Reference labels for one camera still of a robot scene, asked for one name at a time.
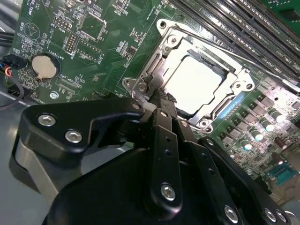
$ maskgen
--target capacitor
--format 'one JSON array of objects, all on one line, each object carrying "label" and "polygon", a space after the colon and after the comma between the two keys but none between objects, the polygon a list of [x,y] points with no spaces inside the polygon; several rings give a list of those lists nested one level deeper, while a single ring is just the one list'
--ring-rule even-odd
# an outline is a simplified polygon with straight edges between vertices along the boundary
[{"label": "capacitor", "polygon": [[268,120],[264,120],[261,122],[261,125],[263,126],[263,128],[266,129],[266,131],[270,132],[273,131],[275,126],[273,124],[271,124]]},{"label": "capacitor", "polygon": [[286,143],[284,143],[284,141],[281,140],[280,137],[276,137],[274,139],[274,142],[276,145],[278,145],[279,148],[281,148],[282,150],[285,150],[287,148]]},{"label": "capacitor", "polygon": [[272,159],[278,164],[278,165],[281,165],[283,164],[283,159],[277,154],[277,153],[272,153]]},{"label": "capacitor", "polygon": [[286,117],[277,110],[273,111],[270,115],[277,123],[282,123],[286,119]]},{"label": "capacitor", "polygon": [[235,156],[234,156],[234,153],[232,150],[228,150],[227,151],[227,154],[232,158],[232,159],[235,159]]},{"label": "capacitor", "polygon": [[254,137],[254,139],[256,140],[256,141],[261,141],[262,139],[263,139],[263,135],[258,131],[258,130],[253,130],[252,132],[251,132],[251,134],[252,134],[252,136]]},{"label": "capacitor", "polygon": [[252,145],[249,143],[248,140],[242,140],[240,142],[240,144],[243,146],[244,150],[248,151],[248,150],[252,149]]}]

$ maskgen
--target wire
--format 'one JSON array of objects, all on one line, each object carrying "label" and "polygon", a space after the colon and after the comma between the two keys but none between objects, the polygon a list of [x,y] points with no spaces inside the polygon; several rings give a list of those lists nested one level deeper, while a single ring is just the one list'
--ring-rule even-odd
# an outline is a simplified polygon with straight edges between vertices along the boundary
[{"label": "wire", "polygon": [[24,88],[22,87],[22,85],[21,85],[18,77],[17,76],[10,76],[9,78],[18,87],[18,89],[20,91],[20,94],[19,94],[19,96],[13,102],[11,102],[11,103],[9,103],[7,105],[0,106],[0,111],[1,110],[6,110],[8,108],[13,107],[18,102],[20,102],[22,100],[22,98],[24,97]]},{"label": "wire", "polygon": [[0,46],[11,47],[13,45],[13,40],[2,40],[0,39]]},{"label": "wire", "polygon": [[13,40],[14,39],[14,34],[6,33],[6,32],[0,32],[0,39]]},{"label": "wire", "polygon": [[11,77],[11,67],[5,67],[5,75]]},{"label": "wire", "polygon": [[246,58],[244,58],[244,57],[242,57],[242,56],[240,56],[240,55],[237,55],[237,54],[235,54],[235,53],[229,51],[228,49],[225,49],[225,48],[223,48],[223,47],[220,47],[220,46],[218,46],[217,44],[215,44],[215,43],[213,43],[213,42],[211,42],[211,41],[209,41],[209,40],[207,40],[207,39],[205,39],[205,38],[203,38],[203,37],[201,37],[201,36],[198,36],[198,35],[196,35],[196,34],[190,32],[190,31],[188,31],[188,30],[182,29],[182,28],[180,28],[180,27],[178,27],[178,26],[172,26],[172,28],[173,28],[174,30],[179,30],[179,31],[181,31],[181,32],[183,32],[183,33],[185,33],[185,34],[187,34],[187,35],[193,37],[193,38],[196,38],[196,39],[198,39],[198,40],[200,40],[200,41],[202,41],[202,42],[204,42],[204,43],[206,43],[206,44],[208,44],[208,45],[211,45],[211,46],[213,46],[213,47],[215,47],[215,48],[217,48],[217,49],[219,49],[219,50],[221,50],[221,51],[223,51],[223,52],[225,52],[225,53],[228,53],[228,54],[230,54],[230,55],[232,55],[232,56],[234,56],[234,57],[240,59],[240,60],[243,60],[243,61],[246,61],[246,62],[252,64],[253,66],[255,66],[255,67],[261,69],[262,71],[264,71],[265,73],[267,73],[267,74],[269,74],[269,75],[271,75],[271,76],[273,76],[273,77],[275,77],[275,78],[277,78],[277,79],[280,79],[282,83],[284,83],[285,85],[287,85],[288,87],[290,87],[291,89],[293,89],[294,91],[296,91],[297,93],[300,93],[300,88],[297,87],[295,84],[293,84],[293,83],[291,83],[290,81],[288,81],[287,79],[284,79],[284,78],[282,78],[282,77],[276,75],[275,73],[273,73],[273,72],[271,72],[271,71],[265,69],[264,67],[258,65],[256,62],[253,62],[253,61],[251,61],[251,60],[249,60],[249,59],[246,59]]}]

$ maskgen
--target silver screw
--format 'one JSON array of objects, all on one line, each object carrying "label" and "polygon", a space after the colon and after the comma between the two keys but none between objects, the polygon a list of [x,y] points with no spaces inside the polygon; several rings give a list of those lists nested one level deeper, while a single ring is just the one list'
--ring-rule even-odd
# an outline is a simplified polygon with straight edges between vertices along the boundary
[{"label": "silver screw", "polygon": [[138,106],[137,104],[132,104],[132,107],[134,107],[135,109],[140,109],[140,106]]},{"label": "silver screw", "polygon": [[283,222],[285,222],[285,223],[287,222],[286,218],[284,217],[284,215],[282,215],[282,213],[280,211],[276,210],[276,213]]},{"label": "silver screw", "polygon": [[140,86],[140,91],[144,91],[145,90],[145,86]]},{"label": "silver screw", "polygon": [[238,215],[235,213],[235,211],[233,211],[233,209],[230,206],[226,205],[224,208],[224,212],[231,222],[233,222],[234,224],[238,223]]},{"label": "silver screw", "polygon": [[163,195],[163,197],[165,197],[166,200],[168,201],[174,201],[176,194],[175,191],[173,190],[173,188],[170,185],[167,184],[163,184],[161,186],[161,194]]},{"label": "silver screw", "polygon": [[251,169],[246,170],[246,173],[247,173],[249,176],[251,176],[251,175],[253,174],[253,172],[252,172]]},{"label": "silver screw", "polygon": [[165,112],[163,112],[163,111],[161,111],[160,114],[162,114],[164,117],[167,117],[167,116],[168,116],[168,115],[167,115]]},{"label": "silver screw", "polygon": [[269,209],[265,209],[264,213],[267,215],[267,217],[272,221],[272,222],[276,222],[276,217],[274,216],[274,214],[269,210]]},{"label": "silver screw", "polygon": [[45,127],[51,127],[56,123],[56,119],[53,116],[45,114],[40,115],[37,120],[40,125],[43,125]]},{"label": "silver screw", "polygon": [[50,98],[52,99],[58,99],[60,95],[56,91],[51,91],[50,92]]},{"label": "silver screw", "polygon": [[187,127],[188,126],[188,123],[186,123],[184,120],[180,121],[181,124],[184,126],[184,127]]},{"label": "silver screw", "polygon": [[210,144],[211,146],[214,146],[214,142],[212,142],[211,139],[206,139],[207,143]]},{"label": "silver screw", "polygon": [[71,143],[79,143],[83,139],[81,134],[76,130],[69,130],[65,134],[65,138]]},{"label": "silver screw", "polygon": [[130,86],[130,81],[125,81],[125,85],[129,87]]}]

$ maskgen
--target connector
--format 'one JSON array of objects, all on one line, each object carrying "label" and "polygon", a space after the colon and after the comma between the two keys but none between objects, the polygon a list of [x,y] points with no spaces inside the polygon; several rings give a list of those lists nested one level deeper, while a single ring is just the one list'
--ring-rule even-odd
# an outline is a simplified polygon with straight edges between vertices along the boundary
[{"label": "connector", "polygon": [[2,63],[10,66],[12,69],[19,70],[27,66],[28,60],[14,54],[10,54],[2,58]]}]

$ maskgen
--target cpu socket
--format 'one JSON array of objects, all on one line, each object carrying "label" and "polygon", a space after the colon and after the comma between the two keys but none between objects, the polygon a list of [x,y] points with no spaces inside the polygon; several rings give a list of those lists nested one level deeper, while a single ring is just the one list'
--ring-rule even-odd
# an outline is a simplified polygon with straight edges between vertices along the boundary
[{"label": "cpu socket", "polygon": [[255,87],[249,71],[223,51],[206,44],[185,24],[159,19],[162,36],[137,79],[124,78],[132,97],[146,102],[156,88],[176,100],[178,115],[194,129],[211,133],[212,122],[242,91]]}]

